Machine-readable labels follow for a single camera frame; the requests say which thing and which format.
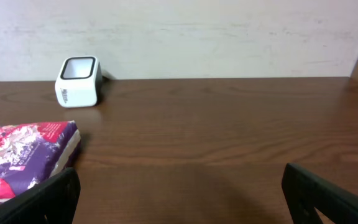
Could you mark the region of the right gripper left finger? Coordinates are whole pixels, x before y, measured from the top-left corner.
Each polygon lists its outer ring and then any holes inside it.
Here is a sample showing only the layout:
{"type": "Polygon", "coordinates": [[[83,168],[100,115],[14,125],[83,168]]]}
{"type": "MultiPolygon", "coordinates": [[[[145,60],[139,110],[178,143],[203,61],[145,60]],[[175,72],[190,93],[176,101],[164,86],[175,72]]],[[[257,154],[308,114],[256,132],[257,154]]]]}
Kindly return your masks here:
{"type": "Polygon", "coordinates": [[[67,168],[0,205],[0,224],[72,223],[81,192],[78,174],[67,168]]]}

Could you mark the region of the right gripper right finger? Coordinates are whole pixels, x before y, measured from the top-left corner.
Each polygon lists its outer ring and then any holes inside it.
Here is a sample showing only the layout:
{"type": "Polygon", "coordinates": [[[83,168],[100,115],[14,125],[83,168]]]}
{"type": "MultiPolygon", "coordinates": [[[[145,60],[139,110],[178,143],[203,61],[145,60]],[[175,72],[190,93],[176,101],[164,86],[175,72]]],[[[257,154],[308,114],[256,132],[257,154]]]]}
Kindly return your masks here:
{"type": "Polygon", "coordinates": [[[334,223],[358,223],[358,196],[298,164],[288,163],[282,190],[293,223],[321,223],[321,212],[334,223]]]}

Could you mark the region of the red purple snack packet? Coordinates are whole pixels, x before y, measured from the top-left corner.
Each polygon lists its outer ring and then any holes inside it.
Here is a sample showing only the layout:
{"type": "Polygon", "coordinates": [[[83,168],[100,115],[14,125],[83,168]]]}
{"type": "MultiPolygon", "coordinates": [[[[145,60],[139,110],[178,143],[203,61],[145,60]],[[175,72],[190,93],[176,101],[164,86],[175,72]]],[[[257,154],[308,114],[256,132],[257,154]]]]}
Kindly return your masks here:
{"type": "Polygon", "coordinates": [[[0,126],[0,204],[71,166],[80,143],[74,121],[0,126]]]}

